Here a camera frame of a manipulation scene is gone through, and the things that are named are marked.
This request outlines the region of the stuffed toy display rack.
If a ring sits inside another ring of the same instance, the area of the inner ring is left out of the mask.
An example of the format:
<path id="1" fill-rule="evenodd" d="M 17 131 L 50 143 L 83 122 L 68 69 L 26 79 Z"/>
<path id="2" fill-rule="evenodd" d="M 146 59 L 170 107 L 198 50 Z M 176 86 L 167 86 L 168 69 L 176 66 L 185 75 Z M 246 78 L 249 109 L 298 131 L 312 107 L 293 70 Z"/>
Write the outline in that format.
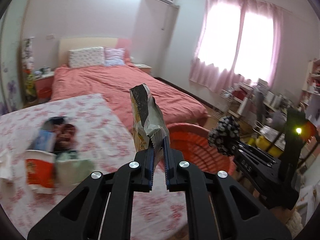
<path id="1" fill-rule="evenodd" d="M 27 102 L 33 102 L 37 99 L 34 77 L 33 39 L 34 37 L 25 38 L 22 42 L 22 69 Z"/>

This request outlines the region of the red plaid cloth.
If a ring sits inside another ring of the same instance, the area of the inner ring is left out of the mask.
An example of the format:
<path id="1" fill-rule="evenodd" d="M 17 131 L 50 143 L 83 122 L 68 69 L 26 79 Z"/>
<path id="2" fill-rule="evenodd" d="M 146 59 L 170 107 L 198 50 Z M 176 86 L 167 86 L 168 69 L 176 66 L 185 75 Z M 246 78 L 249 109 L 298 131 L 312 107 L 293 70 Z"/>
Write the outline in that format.
<path id="1" fill-rule="evenodd" d="M 54 125 L 56 135 L 54 152 L 70 150 L 74 145 L 76 127 L 72 124 Z"/>

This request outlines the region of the white crumpled paper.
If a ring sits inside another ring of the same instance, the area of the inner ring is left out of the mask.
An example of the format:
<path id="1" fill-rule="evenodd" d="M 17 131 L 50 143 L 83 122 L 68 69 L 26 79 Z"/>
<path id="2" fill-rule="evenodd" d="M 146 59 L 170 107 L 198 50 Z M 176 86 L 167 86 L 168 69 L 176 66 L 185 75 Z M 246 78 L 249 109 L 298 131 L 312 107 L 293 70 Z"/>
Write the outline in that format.
<path id="1" fill-rule="evenodd" d="M 13 182 L 13 169 L 11 166 L 11 154 L 10 152 L 5 149 L 1 151 L 0 155 L 0 178 L 5 183 L 12 183 Z"/>

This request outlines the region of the bed with coral duvet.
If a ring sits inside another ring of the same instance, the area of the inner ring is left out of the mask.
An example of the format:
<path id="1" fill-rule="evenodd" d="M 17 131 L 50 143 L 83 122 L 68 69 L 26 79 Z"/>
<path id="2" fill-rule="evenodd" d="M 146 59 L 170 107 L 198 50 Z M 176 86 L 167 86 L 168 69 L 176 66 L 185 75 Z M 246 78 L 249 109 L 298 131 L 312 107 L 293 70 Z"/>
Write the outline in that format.
<path id="1" fill-rule="evenodd" d="M 189 122 L 204 126 L 209 114 L 199 101 L 136 67 L 130 60 L 131 41 L 120 38 L 80 37 L 64 38 L 59 42 L 58 62 L 52 85 L 52 101 L 81 95 L 101 94 L 108 107 L 128 130 L 133 117 L 130 89 L 146 84 L 160 107 L 166 124 Z M 105 67 L 84 66 L 72 68 L 69 51 L 88 47 L 123 48 L 124 63 Z"/>

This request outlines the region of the blue tissue packet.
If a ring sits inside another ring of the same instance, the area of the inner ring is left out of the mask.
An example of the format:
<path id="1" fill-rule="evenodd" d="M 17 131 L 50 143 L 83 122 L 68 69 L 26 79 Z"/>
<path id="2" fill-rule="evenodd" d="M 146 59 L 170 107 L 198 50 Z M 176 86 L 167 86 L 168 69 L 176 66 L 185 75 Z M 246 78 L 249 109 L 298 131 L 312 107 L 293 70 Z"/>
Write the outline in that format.
<path id="1" fill-rule="evenodd" d="M 31 143 L 31 150 L 53 152 L 56 142 L 56 134 L 51 131 L 40 129 L 36 138 Z"/>

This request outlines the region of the cluttered desk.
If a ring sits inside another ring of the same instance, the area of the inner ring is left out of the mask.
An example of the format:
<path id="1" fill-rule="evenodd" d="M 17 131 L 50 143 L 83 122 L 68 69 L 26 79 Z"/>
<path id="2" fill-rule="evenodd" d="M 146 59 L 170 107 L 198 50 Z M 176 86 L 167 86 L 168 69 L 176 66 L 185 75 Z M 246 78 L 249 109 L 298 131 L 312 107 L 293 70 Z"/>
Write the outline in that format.
<path id="1" fill-rule="evenodd" d="M 258 79 L 252 87 L 245 83 L 241 88 L 248 90 L 237 113 L 252 126 L 253 133 L 247 143 L 279 158 L 284 152 L 287 110 L 292 102 L 275 96 L 268 83 Z"/>

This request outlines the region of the pink window curtain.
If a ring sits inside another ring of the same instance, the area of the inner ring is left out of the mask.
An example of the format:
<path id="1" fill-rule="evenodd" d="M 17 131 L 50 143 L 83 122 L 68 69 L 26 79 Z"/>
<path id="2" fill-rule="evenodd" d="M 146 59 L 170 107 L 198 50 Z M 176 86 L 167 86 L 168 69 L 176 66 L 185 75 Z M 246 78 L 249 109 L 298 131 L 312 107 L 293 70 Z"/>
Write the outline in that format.
<path id="1" fill-rule="evenodd" d="M 189 80 L 215 93 L 239 82 L 255 85 L 259 79 L 272 86 L 283 12 L 262 0 L 205 0 Z"/>

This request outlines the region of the pink striped pillow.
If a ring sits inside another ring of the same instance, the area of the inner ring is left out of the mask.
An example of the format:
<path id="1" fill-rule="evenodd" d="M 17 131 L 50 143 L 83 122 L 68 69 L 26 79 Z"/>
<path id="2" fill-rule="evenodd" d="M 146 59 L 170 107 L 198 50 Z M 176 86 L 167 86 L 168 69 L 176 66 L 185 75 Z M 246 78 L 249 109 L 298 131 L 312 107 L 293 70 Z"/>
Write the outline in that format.
<path id="1" fill-rule="evenodd" d="M 104 48 L 104 66 L 122 66 L 125 64 L 125 49 L 123 48 Z"/>

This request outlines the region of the floral white pillow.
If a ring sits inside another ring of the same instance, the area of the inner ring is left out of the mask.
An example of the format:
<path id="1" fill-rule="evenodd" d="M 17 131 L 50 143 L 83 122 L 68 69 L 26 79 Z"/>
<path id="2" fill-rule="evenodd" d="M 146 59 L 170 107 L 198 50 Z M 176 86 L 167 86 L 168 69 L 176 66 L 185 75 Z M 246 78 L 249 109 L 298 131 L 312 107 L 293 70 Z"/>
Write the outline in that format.
<path id="1" fill-rule="evenodd" d="M 103 47 L 81 48 L 69 51 L 68 65 L 70 68 L 100 66 L 104 60 Z"/>

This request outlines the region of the red instant noodle cup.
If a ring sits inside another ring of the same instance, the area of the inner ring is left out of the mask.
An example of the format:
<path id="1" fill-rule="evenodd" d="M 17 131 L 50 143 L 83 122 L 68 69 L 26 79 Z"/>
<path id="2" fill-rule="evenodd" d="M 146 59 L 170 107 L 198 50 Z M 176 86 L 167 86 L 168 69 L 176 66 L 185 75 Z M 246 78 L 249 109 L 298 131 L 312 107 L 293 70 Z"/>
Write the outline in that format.
<path id="1" fill-rule="evenodd" d="M 52 194 L 55 189 L 55 154 L 40 151 L 25 151 L 26 181 L 36 194 Z"/>

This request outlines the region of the red plastic laundry basket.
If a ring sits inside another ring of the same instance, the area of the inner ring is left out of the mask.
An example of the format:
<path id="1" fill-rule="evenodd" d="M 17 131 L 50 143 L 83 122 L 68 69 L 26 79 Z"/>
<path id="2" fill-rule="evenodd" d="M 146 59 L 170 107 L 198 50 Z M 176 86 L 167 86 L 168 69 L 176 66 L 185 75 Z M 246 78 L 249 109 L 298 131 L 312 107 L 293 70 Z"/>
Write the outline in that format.
<path id="1" fill-rule="evenodd" d="M 230 176 L 233 174 L 233 157 L 220 154 L 217 149 L 209 146 L 207 129 L 194 124 L 175 123 L 169 124 L 168 130 L 171 148 L 181 151 L 186 161 L 204 172 L 225 171 Z"/>

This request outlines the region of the snack bag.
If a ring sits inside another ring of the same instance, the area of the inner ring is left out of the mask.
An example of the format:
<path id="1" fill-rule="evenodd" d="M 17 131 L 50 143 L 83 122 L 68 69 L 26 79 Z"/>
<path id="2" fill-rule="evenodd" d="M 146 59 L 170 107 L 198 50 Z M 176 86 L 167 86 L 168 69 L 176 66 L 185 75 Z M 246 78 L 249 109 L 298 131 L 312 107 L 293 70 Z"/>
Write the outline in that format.
<path id="1" fill-rule="evenodd" d="M 133 115 L 132 134 L 136 151 L 151 149 L 150 171 L 154 171 L 163 158 L 163 148 L 170 142 L 163 113 L 146 84 L 130 89 Z"/>

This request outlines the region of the pink left nightstand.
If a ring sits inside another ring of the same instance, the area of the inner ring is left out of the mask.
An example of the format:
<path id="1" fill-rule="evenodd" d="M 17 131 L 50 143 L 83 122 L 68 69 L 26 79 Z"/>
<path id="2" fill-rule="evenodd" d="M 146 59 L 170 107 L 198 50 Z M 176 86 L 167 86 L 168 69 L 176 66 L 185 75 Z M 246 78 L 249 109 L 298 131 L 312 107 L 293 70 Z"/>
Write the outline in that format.
<path id="1" fill-rule="evenodd" d="M 54 81 L 54 72 L 42 75 L 35 80 L 35 89 L 37 102 L 39 104 L 48 102 L 52 96 L 52 85 Z"/>

